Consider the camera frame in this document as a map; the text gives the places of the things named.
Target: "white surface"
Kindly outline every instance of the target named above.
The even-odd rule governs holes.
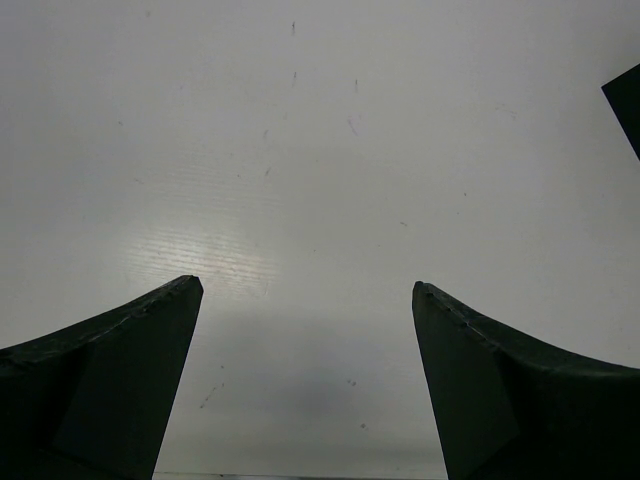
[[[640,162],[600,92],[639,25],[637,0],[5,0],[0,346],[196,274],[159,471],[443,478],[415,280],[640,367]]]

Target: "scratch mark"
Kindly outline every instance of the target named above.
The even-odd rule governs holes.
[[[202,404],[200,405],[200,408],[204,408],[204,406],[207,404],[207,402],[211,398],[211,395],[213,395],[213,392],[215,392],[217,389],[218,389],[218,387],[213,387],[211,392],[209,392],[209,395],[207,395],[207,397],[204,399],[204,402],[202,402]]]
[[[505,103],[498,103],[496,106],[496,112],[504,112],[506,114],[508,114],[511,117],[511,120],[516,120],[518,118],[518,112],[515,112],[513,110],[510,110],[509,108],[507,108],[507,105]]]
[[[358,136],[358,132],[356,132],[356,129],[353,127],[353,122],[351,121],[351,118],[347,119],[347,123],[351,127],[351,131],[353,132],[353,134],[357,137]]]

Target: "black object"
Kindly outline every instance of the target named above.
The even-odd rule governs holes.
[[[640,158],[640,65],[607,83],[602,90]]]
[[[450,480],[640,478],[640,370],[541,342],[417,283]]]
[[[202,293],[180,277],[0,350],[0,479],[151,479]]]

